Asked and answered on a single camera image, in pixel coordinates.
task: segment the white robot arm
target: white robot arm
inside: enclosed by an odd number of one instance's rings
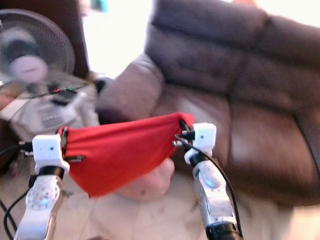
[[[172,144],[179,146],[184,142],[192,143],[193,148],[185,153],[184,159],[193,167],[194,188],[207,238],[243,240],[240,223],[227,195],[227,182],[218,163],[214,164],[214,159],[211,158],[217,128],[211,123],[195,123],[192,127],[193,130],[182,131],[179,139],[181,141],[174,141]]]
[[[25,199],[26,209],[15,240],[52,240],[62,204],[61,184],[70,165],[64,161],[60,135],[38,135],[32,140],[38,175]]]

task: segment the black wire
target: black wire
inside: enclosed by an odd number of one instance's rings
[[[19,148],[18,145],[16,145],[16,146],[9,146],[9,147],[7,147],[6,149],[0,151],[0,157],[1,157],[2,155],[5,155],[6,153],[12,151],[12,150],[18,149],[18,148]]]
[[[242,229],[241,229],[241,224],[240,224],[240,217],[239,217],[239,211],[238,211],[238,206],[237,206],[237,201],[236,201],[236,196],[235,196],[235,192],[231,186],[231,183],[229,181],[229,179],[227,178],[226,174],[224,173],[224,171],[222,170],[222,168],[218,165],[217,161],[215,159],[213,159],[212,157],[210,157],[209,155],[207,155],[206,153],[204,153],[202,150],[200,150],[199,148],[187,143],[186,141],[184,141],[178,134],[175,134],[174,137],[182,143],[182,145],[192,148],[196,151],[198,151],[199,153],[201,153],[202,155],[204,155],[205,157],[207,157],[215,166],[216,168],[219,170],[219,172],[221,173],[221,175],[223,176],[229,190],[231,193],[231,198],[232,198],[232,202],[233,202],[233,206],[234,206],[234,214],[235,214],[235,219],[236,219],[236,224],[239,230],[239,234],[241,237],[243,237],[242,234]]]
[[[0,207],[2,208],[4,213],[6,213],[8,211],[6,205],[1,201],[1,199],[0,199]],[[11,214],[9,214],[8,218],[9,218],[9,221],[10,221],[10,223],[12,225],[13,230],[17,231],[17,224],[16,224],[14,218],[11,216]]]
[[[84,82],[81,86],[77,86],[77,87],[72,87],[73,90],[78,90],[78,89],[81,89],[81,88],[84,88],[86,86],[88,86],[89,83],[88,82]],[[48,95],[55,95],[56,92],[54,91],[50,91],[49,93],[43,93],[43,94],[38,94],[38,95],[35,95],[35,96],[25,96],[25,97],[18,97],[18,99],[29,99],[29,100],[32,100],[32,99],[36,99],[36,98],[40,98],[40,97],[44,97],[44,96],[48,96]]]
[[[11,155],[11,157],[9,158],[8,161],[5,162],[5,164],[3,164],[2,167],[0,167],[0,172],[3,170],[3,172],[7,172],[10,168],[10,164],[16,160],[18,158],[18,155],[19,155],[20,151],[19,151],[19,148],[17,148],[13,154]]]
[[[0,152],[0,157],[1,157],[2,155],[5,155],[6,153],[8,153],[8,152],[10,152],[10,151],[17,150],[18,148],[19,148],[18,145],[7,147],[6,149],[4,149],[4,150],[2,150],[2,151]],[[5,206],[5,204],[1,201],[1,199],[0,199],[0,206],[1,206],[1,208],[3,209],[4,213],[6,214],[6,213],[8,212],[8,209],[7,209],[7,207]],[[11,216],[10,212],[8,213],[8,217],[7,217],[7,218],[9,218],[9,220],[10,220],[10,222],[11,222],[11,225],[12,225],[12,227],[13,227],[13,230],[14,230],[14,231],[17,231],[17,224],[16,224],[14,218]],[[10,231],[9,231],[8,224],[7,224],[7,230],[6,230],[5,232],[6,232],[6,234],[8,235],[8,237],[9,237],[9,239],[10,239],[10,237],[12,237],[12,235],[11,235],[11,233],[10,233]]]
[[[6,213],[5,213],[4,217],[3,217],[4,230],[5,230],[6,235],[7,235],[8,238],[9,238],[9,240],[14,240],[14,238],[13,238],[13,236],[11,235],[11,233],[10,233],[10,231],[9,231],[9,228],[8,228],[8,217],[9,217],[9,215],[10,215],[10,211],[14,208],[14,206],[15,206],[21,199],[23,199],[23,198],[27,195],[29,189],[30,189],[30,188],[28,188],[28,190],[25,191],[24,194],[22,194],[17,200],[15,200],[15,201],[11,204],[11,206],[8,208],[8,210],[6,211]]]

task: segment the tiled floor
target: tiled floor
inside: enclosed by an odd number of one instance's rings
[[[25,191],[31,169],[24,164],[21,175],[0,178],[0,196],[11,204]],[[205,240],[193,180],[176,173],[166,196],[138,202],[116,194],[89,199],[69,177],[63,181],[64,198],[57,217],[54,240],[87,240],[100,235],[109,240]],[[320,240],[320,206],[285,208],[237,193],[245,240]],[[13,209],[20,221],[24,202]],[[7,240],[3,226],[0,239]]]

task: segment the red cloth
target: red cloth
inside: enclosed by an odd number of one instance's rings
[[[66,157],[84,156],[70,163],[70,176],[97,197],[122,187],[150,172],[169,157],[179,121],[188,126],[191,114],[174,113],[137,121],[85,128],[68,128]]]

